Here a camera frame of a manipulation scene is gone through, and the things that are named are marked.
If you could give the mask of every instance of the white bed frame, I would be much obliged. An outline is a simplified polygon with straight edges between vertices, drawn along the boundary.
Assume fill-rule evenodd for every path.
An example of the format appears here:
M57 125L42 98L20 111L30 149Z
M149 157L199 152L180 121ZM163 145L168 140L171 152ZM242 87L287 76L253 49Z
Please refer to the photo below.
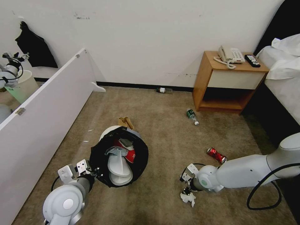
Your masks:
M106 91L99 72L81 49L0 124L2 225L13 222L92 91Z

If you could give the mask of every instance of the carpet floor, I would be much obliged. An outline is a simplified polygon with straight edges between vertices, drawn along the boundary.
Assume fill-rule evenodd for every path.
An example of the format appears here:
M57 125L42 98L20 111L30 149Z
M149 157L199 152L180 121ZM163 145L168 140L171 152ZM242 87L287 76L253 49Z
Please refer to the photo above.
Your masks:
M182 202L179 194L185 184L179 177L186 166L219 166L206 154L209 147L215 147L229 160L261 153L243 116L197 112L200 124L194 126L185 114L187 108L193 107L190 92L160 94L148 89L107 87L106 93L92 93L14 225L42 224L43 202L57 170L88 159L101 133L117 125L121 116L130 117L147 144L148 165L141 177L126 187L108 188L96 181L77 224L296 224L284 199L275 209L248 210L246 200L251 188L196 193L194 208ZM271 205L277 197L273 185L267 184L257 191L252 206Z

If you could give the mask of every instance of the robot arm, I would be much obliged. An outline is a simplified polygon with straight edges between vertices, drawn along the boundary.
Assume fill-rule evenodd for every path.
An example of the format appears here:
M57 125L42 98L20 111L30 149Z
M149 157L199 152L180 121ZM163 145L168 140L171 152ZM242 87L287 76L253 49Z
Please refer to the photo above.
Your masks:
M300 133L284 139L269 155L250 155L225 162L220 167L203 166L198 170L190 164L181 181L189 185L182 194L191 191L219 192L225 188L256 187L273 180L300 174Z
M21 62L29 58L28 54L25 54L21 57L18 57L19 53L16 53L14 56L11 56L9 53L5 52L2 57L8 59L8 64L4 67L0 65L0 89L4 86L14 87L17 83L17 79L20 78L23 74L23 67ZM19 67L22 68L22 74L18 77Z
M96 174L85 159L78 162L76 167L67 165L57 172L63 186L53 190L44 202L45 224L73 225L82 216L84 200L93 187Z

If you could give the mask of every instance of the black headboard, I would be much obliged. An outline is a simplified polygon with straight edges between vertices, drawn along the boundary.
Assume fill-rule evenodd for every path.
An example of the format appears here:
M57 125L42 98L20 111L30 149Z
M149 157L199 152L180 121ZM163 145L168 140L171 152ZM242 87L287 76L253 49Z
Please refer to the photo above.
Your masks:
M300 33L300 0L285 0L258 43L254 55L264 47L271 45L274 38L284 39Z

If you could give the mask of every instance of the red soda can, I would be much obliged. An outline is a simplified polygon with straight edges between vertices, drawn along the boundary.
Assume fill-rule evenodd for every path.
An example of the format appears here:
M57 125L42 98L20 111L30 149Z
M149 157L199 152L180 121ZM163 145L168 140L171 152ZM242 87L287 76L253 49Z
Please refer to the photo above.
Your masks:
M226 156L218 153L213 147L207 150L207 154L213 158L215 158L219 163L223 164L227 161Z

